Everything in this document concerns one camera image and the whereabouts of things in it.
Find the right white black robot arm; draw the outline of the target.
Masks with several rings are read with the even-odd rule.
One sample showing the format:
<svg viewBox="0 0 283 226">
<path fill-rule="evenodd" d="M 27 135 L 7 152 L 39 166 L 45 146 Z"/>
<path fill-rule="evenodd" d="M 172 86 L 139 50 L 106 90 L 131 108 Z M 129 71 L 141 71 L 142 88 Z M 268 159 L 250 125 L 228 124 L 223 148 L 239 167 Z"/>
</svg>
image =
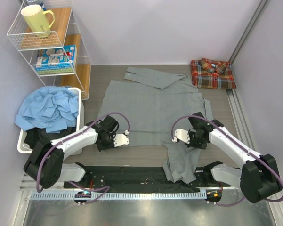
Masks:
<svg viewBox="0 0 283 226">
<path fill-rule="evenodd" d="M 204 149 L 211 143 L 226 153 L 239 169 L 218 164 L 203 174 L 205 184 L 214 186 L 219 181 L 240 188 L 251 203 L 272 202 L 272 195 L 282 193 L 276 202 L 283 201 L 283 181 L 277 162 L 270 154 L 262 155 L 232 136 L 218 120 L 209 121 L 201 112 L 188 116 L 192 126 L 188 132 L 188 147 Z"/>
</svg>

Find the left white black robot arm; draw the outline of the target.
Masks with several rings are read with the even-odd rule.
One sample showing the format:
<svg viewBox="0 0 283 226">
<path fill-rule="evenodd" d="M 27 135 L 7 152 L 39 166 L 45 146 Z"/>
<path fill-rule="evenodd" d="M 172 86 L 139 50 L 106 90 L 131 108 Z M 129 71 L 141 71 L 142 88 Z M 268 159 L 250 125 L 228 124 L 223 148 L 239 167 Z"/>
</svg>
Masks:
<svg viewBox="0 0 283 226">
<path fill-rule="evenodd" d="M 86 124 L 66 137 L 56 140 L 42 138 L 26 161 L 24 172 L 36 181 L 36 190 L 39 193 L 57 182 L 72 181 L 85 188 L 91 182 L 86 167 L 80 163 L 65 164 L 64 160 L 92 144 L 96 144 L 100 151 L 115 148 L 114 138 L 118 128 L 118 121 L 108 115 L 96 123 Z"/>
</svg>

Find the grey long sleeve shirt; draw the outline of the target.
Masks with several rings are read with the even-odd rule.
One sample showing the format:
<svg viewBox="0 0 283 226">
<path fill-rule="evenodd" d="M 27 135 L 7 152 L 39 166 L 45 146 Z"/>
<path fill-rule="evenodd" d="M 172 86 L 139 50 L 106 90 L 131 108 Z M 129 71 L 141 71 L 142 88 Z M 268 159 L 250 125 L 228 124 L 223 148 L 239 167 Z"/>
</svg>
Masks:
<svg viewBox="0 0 283 226">
<path fill-rule="evenodd" d="M 178 118 L 197 112 L 212 120 L 210 101 L 186 74 L 128 67 L 124 78 L 110 82 L 98 115 L 114 113 L 120 130 L 129 128 L 130 146 L 167 147 L 162 167 L 168 181 L 194 181 L 201 150 L 172 142 L 171 127 Z"/>
</svg>

